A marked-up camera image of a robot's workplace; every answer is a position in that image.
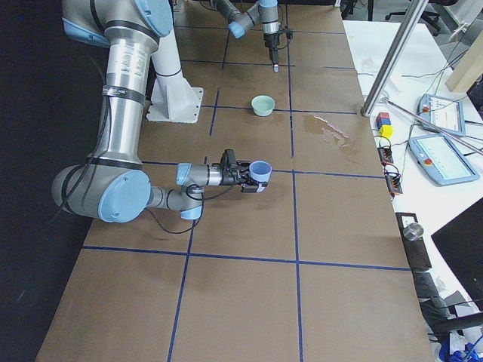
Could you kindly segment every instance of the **metal rod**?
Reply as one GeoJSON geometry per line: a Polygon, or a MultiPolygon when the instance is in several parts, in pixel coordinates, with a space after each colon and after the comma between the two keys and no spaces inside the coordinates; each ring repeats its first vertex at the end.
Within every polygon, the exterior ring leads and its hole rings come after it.
{"type": "Polygon", "coordinates": [[[401,106],[398,106],[397,104],[395,104],[394,102],[391,102],[390,100],[388,99],[384,99],[384,101],[389,104],[390,106],[393,106],[397,109],[399,109],[400,111],[406,113],[407,115],[410,115],[414,118],[416,118],[419,122],[425,124],[426,126],[428,127],[431,127],[433,130],[436,130],[438,131],[439,133],[443,133],[445,136],[451,138],[453,141],[455,142],[458,142],[459,144],[465,146],[465,147],[468,147],[469,149],[471,149],[474,153],[478,153],[479,155],[483,156],[483,151],[474,147],[474,145],[468,143],[467,141],[463,141],[461,138],[458,138],[456,136],[454,136],[453,134],[447,132],[446,130],[436,126],[435,124],[433,123],[430,123],[428,122],[426,119],[424,119],[423,117],[419,116],[419,115],[416,115],[414,114],[413,112],[409,112],[407,109],[404,109],[402,108],[401,106]]]}
{"type": "Polygon", "coordinates": [[[387,52],[386,59],[383,65],[380,67],[379,73],[377,73],[376,80],[369,92],[368,98],[366,99],[361,113],[365,117],[370,117],[377,101],[379,100],[381,92],[384,90],[389,77],[401,56],[401,53],[408,42],[414,27],[419,21],[421,14],[426,7],[428,0],[414,0],[406,11],[406,16],[396,33],[394,40],[392,41],[391,47],[387,52]]]}

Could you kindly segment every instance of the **robotic arm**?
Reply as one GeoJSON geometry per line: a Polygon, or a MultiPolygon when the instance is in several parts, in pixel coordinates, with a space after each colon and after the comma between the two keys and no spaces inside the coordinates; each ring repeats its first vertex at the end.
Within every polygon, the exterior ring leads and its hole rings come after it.
{"type": "Polygon", "coordinates": [[[273,71],[278,72],[280,35],[285,33],[287,41],[290,41],[293,37],[293,32],[289,29],[280,29],[277,0],[259,0],[245,13],[237,9],[230,0],[210,0],[210,3],[228,20],[228,27],[237,39],[245,35],[255,25],[263,24],[265,47],[269,50],[273,71]]]}
{"type": "MultiPolygon", "coordinates": [[[[104,106],[99,139],[85,165],[68,167],[55,177],[52,195],[71,213],[106,222],[128,222],[145,207],[179,210],[184,219],[198,219],[199,195],[208,185],[240,185],[243,192],[261,192],[271,167],[264,161],[237,161],[226,150],[219,164],[179,164],[181,190],[152,187],[141,170],[137,145],[143,115],[149,60],[163,43],[174,37],[167,0],[63,0],[66,33],[87,44],[109,48],[104,106]]],[[[177,49],[160,49],[175,53],[177,49]]],[[[181,74],[178,81],[186,89],[181,74]]]]}

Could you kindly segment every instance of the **mint green bowl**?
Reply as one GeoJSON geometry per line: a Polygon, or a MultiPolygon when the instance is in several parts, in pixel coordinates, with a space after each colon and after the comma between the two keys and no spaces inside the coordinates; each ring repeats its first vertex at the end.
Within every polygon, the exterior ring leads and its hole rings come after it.
{"type": "Polygon", "coordinates": [[[251,100],[251,106],[256,115],[265,117],[275,108],[275,101],[269,96],[256,96],[251,100]]]}

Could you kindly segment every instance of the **white table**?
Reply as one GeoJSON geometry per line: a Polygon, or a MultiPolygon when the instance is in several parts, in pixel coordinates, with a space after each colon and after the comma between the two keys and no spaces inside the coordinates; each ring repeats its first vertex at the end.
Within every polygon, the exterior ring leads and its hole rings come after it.
{"type": "MultiPolygon", "coordinates": [[[[352,58],[359,73],[359,83],[364,95],[369,93],[374,83],[375,76],[398,30],[398,26],[398,23],[344,21],[352,58]]],[[[392,73],[385,92],[389,94],[389,98],[394,103],[416,112],[421,96],[424,93],[434,93],[437,82],[429,90],[428,88],[435,75],[422,78],[406,78],[402,75],[423,75],[438,72],[445,67],[445,63],[446,59],[429,30],[424,24],[417,24],[392,73]]],[[[445,81],[451,72],[451,69],[446,69],[443,73],[437,94],[457,100],[466,95],[451,93],[446,88],[445,81]]],[[[463,100],[463,105],[467,121],[481,122],[481,118],[468,98],[463,100]]],[[[377,128],[376,116],[379,112],[390,114],[394,130],[391,142],[395,144],[406,141],[413,120],[391,106],[377,105],[371,115],[371,124],[374,129],[377,128]]],[[[428,133],[420,127],[415,127],[411,136],[415,137],[428,133]]],[[[483,127],[467,124],[466,134],[483,138],[483,127]]],[[[468,138],[465,138],[465,140],[479,148],[483,147],[482,142],[468,138]]],[[[405,145],[392,148],[392,156],[399,170],[403,169],[405,145]]],[[[462,146],[458,147],[462,153],[469,152],[462,146]]],[[[432,263],[430,272],[442,297],[449,296],[458,290],[467,299],[470,299],[431,239],[432,233],[483,197],[483,157],[472,155],[468,157],[468,160],[482,175],[478,181],[438,187],[430,181],[408,149],[401,186],[404,194],[396,196],[392,203],[395,212],[416,213],[420,224],[424,227],[423,238],[432,263]]]]}

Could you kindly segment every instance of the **wet stain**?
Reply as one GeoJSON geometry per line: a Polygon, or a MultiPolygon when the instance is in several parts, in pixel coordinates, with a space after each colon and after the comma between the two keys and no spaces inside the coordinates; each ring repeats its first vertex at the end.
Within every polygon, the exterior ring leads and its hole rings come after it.
{"type": "Polygon", "coordinates": [[[331,143],[328,138],[332,138],[334,145],[339,148],[346,159],[355,162],[358,154],[356,142],[342,130],[336,128],[323,118],[314,115],[304,115],[303,126],[306,132],[321,135],[321,139],[326,143],[331,143]]]}

